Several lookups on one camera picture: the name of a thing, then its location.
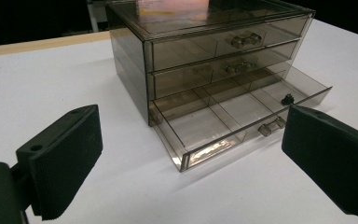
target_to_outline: box top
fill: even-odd
[[[120,0],[106,6],[143,40],[314,12],[277,0]]]

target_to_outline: drawer compartment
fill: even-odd
[[[209,36],[153,42],[154,71],[212,59],[217,41]]]
[[[237,77],[253,70],[292,59],[297,42],[268,49],[256,50],[238,56],[231,56],[208,63],[182,66],[177,69],[153,73],[154,94],[156,99],[191,90],[212,82]]]
[[[330,88],[294,67],[267,67],[152,102],[158,133],[180,171],[284,127],[290,104],[315,106]]]

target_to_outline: open drawer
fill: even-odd
[[[157,99],[150,114],[182,172],[284,128],[291,103],[315,106],[330,89],[281,63]]]

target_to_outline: drawer handle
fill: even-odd
[[[259,45],[261,43],[261,39],[262,39],[261,36],[255,33],[252,33],[251,35],[245,38],[240,38],[239,36],[235,36],[231,40],[231,46],[234,47],[235,49],[241,49],[245,45],[250,45],[250,44]]]
[[[243,61],[242,63],[237,64],[237,65],[229,65],[226,68],[226,72],[229,73],[231,76],[234,76],[236,74],[248,72],[254,68],[255,68],[254,63],[250,63],[248,61]]]
[[[263,134],[265,137],[268,137],[270,134],[272,134],[272,132],[274,132],[275,130],[278,129],[283,129],[284,126],[286,126],[286,121],[281,118],[281,117],[277,117],[275,120],[273,120],[270,123],[267,124],[262,124],[259,128],[258,131]]]

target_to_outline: clear plastic drawer unit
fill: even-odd
[[[331,88],[291,66],[314,11],[275,0],[111,1],[117,73],[179,171],[285,126]]]

